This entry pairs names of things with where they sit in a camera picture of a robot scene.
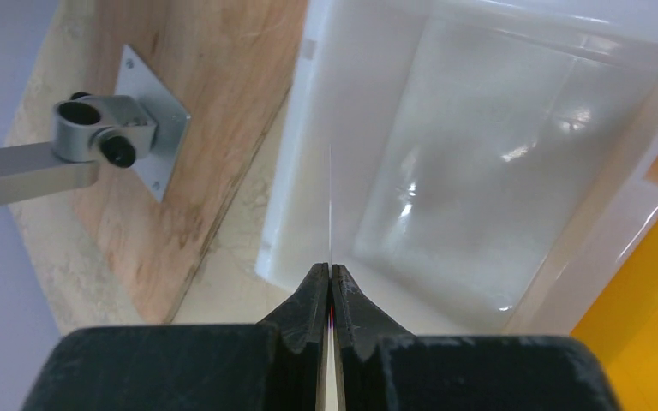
mounting plate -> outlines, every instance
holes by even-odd
[[[138,160],[132,169],[155,199],[162,201],[188,130],[190,114],[129,45],[123,48],[115,95],[137,100],[158,124],[150,154]]]

metal rod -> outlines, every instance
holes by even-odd
[[[63,161],[51,143],[0,148],[0,205],[91,186],[98,171],[97,162]]]

wooden surface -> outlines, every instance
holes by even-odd
[[[163,203],[103,167],[75,212],[151,323],[179,307],[290,86],[306,0],[95,2],[86,87],[112,93],[132,45],[193,119]]]

white plastic bin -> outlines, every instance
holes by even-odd
[[[658,2],[309,8],[257,273],[415,332],[567,333],[658,217]]]

black screw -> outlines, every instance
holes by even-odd
[[[121,135],[115,135],[102,141],[99,150],[105,155],[107,161],[121,169],[127,169],[135,163],[137,154],[129,140]]]
[[[88,93],[88,92],[76,92],[76,93],[72,94],[72,97],[70,97],[69,99],[70,99],[70,100],[76,100],[76,99],[78,99],[78,98],[82,98],[82,97],[86,97],[86,96],[91,96],[91,95],[92,95],[92,94],[90,94],[90,93]]]

